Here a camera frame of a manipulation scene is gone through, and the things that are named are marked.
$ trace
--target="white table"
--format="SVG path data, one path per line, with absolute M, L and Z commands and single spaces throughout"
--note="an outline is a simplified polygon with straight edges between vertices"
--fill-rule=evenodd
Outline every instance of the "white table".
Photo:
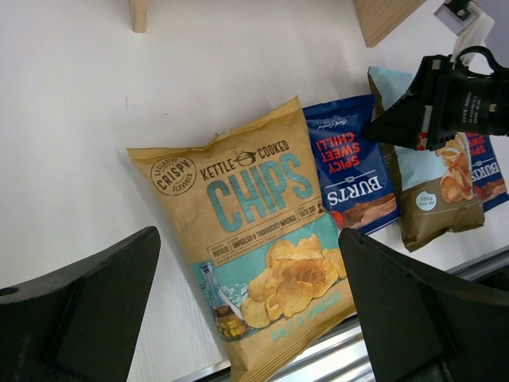
M 161 257 L 129 381 L 170 381 L 225 358 L 128 146 L 195 146 L 295 95 L 368 92 L 368 65 L 415 72 L 455 37 L 428 2 L 367 49 L 349 0 L 153 0 L 146 34 L 126 0 L 0 2 L 0 288 L 96 253 L 146 225 Z M 509 174 L 509 141 L 496 139 Z M 509 244 L 509 203 L 484 228 L 412 256 L 441 269 Z M 404 251 L 397 225 L 374 234 Z

